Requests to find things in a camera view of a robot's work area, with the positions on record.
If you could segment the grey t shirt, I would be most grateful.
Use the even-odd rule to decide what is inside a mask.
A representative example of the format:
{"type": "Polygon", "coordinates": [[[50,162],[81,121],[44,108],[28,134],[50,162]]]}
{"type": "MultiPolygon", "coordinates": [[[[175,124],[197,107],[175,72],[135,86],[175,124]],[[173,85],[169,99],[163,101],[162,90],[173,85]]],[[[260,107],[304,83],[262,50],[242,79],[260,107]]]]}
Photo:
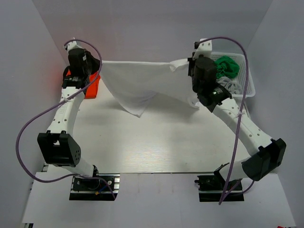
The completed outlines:
{"type": "Polygon", "coordinates": [[[240,95],[243,93],[241,85],[226,76],[217,79],[217,83],[227,89],[231,94],[240,95]]]}

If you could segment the white t shirt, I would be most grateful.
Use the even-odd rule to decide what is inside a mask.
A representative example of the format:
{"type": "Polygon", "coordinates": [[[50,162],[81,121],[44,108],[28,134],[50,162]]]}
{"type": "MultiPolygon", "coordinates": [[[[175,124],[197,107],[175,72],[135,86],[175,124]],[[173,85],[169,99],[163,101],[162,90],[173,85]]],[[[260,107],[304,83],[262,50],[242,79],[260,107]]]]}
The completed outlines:
{"type": "Polygon", "coordinates": [[[172,62],[104,61],[101,78],[122,108],[141,117],[158,94],[177,99],[196,109],[199,107],[188,67],[186,59],[172,62]]]}

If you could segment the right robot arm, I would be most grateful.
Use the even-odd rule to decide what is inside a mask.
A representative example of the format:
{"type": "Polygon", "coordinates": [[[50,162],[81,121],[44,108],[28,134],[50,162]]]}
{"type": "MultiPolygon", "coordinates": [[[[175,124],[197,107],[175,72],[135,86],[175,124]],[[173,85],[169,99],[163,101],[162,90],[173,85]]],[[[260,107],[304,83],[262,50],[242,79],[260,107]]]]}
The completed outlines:
{"type": "Polygon", "coordinates": [[[189,57],[188,62],[192,90],[197,94],[199,102],[238,136],[249,154],[248,158],[234,162],[233,168],[229,164],[217,168],[214,171],[215,185],[224,190],[233,180],[250,178],[259,181],[280,166],[286,143],[281,138],[273,139],[241,114],[232,94],[216,82],[215,62],[203,55],[197,59],[189,57]]]}

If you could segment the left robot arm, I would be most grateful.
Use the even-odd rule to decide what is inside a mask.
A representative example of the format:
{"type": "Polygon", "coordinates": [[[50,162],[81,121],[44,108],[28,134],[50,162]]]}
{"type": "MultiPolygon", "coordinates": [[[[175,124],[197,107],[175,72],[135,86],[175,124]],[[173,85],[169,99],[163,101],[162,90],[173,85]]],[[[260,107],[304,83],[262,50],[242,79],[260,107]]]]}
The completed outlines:
{"type": "Polygon", "coordinates": [[[60,105],[45,133],[38,134],[38,145],[47,164],[67,169],[84,178],[91,190],[100,185],[94,166],[82,158],[81,148],[73,138],[79,107],[85,99],[90,76],[97,73],[100,61],[81,47],[68,50],[69,65],[64,71],[60,105]]]}

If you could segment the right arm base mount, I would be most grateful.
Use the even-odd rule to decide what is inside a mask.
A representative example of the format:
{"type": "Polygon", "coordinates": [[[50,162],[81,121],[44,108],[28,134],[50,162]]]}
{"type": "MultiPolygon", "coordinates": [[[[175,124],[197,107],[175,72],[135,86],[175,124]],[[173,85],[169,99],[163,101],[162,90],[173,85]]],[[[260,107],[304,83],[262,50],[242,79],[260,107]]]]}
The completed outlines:
{"type": "MultiPolygon", "coordinates": [[[[213,174],[203,174],[197,176],[194,183],[197,185],[199,190],[200,202],[219,202],[225,185],[225,180],[220,176],[219,171],[221,168],[227,165],[228,163],[221,165],[213,172],[213,174]]],[[[244,196],[242,193],[242,184],[239,183],[232,190],[232,192],[225,197],[224,201],[244,201],[244,196]]]]}

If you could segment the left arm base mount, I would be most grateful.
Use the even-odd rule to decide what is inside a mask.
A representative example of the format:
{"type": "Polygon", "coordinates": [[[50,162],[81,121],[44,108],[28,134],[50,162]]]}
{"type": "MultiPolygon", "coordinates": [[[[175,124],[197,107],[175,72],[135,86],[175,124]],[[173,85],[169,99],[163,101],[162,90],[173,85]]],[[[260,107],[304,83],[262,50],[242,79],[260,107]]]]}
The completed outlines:
{"type": "Polygon", "coordinates": [[[76,201],[114,201],[120,186],[120,174],[100,174],[102,180],[72,179],[69,200],[76,201]]]}

